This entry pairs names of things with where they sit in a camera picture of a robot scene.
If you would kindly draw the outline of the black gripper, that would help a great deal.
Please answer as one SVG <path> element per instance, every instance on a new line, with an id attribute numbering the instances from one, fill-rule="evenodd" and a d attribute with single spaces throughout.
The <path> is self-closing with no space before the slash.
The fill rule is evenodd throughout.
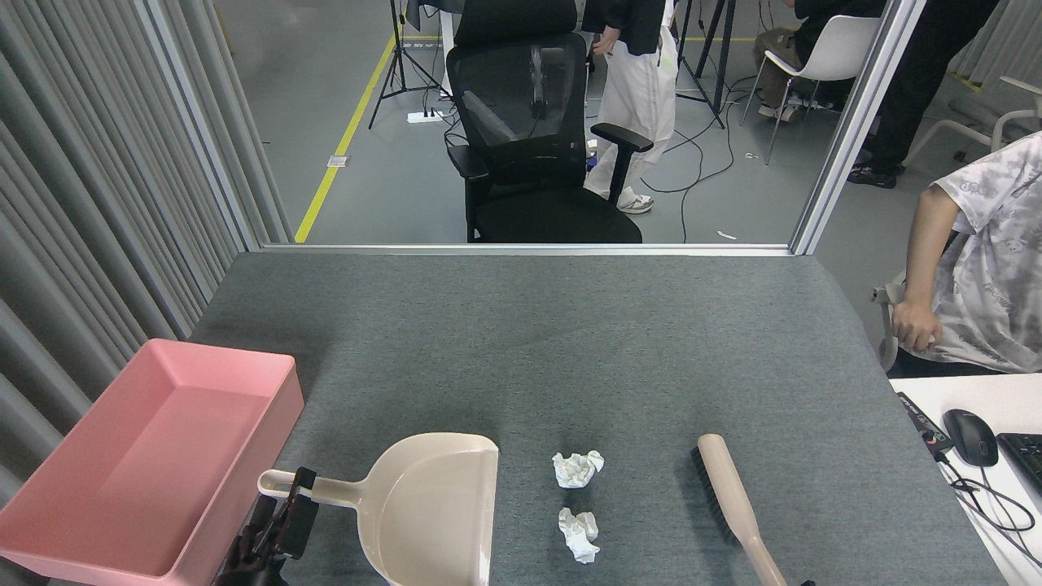
<path id="1" fill-rule="evenodd" d="M 213 585 L 289 585 L 282 577 L 286 555 L 303 557 L 317 517 L 316 478 L 315 471 L 299 467 L 286 500 L 258 494 L 249 523 L 232 541 Z M 283 522 L 284 553 L 277 545 Z"/>

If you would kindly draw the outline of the person's hand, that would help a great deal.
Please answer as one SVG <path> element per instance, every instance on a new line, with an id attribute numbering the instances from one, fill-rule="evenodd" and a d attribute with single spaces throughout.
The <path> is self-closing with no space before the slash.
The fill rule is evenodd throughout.
<path id="1" fill-rule="evenodd" d="M 901 301 L 894 308 L 891 326 L 908 350 L 925 352 L 943 340 L 943 326 L 928 300 Z"/>

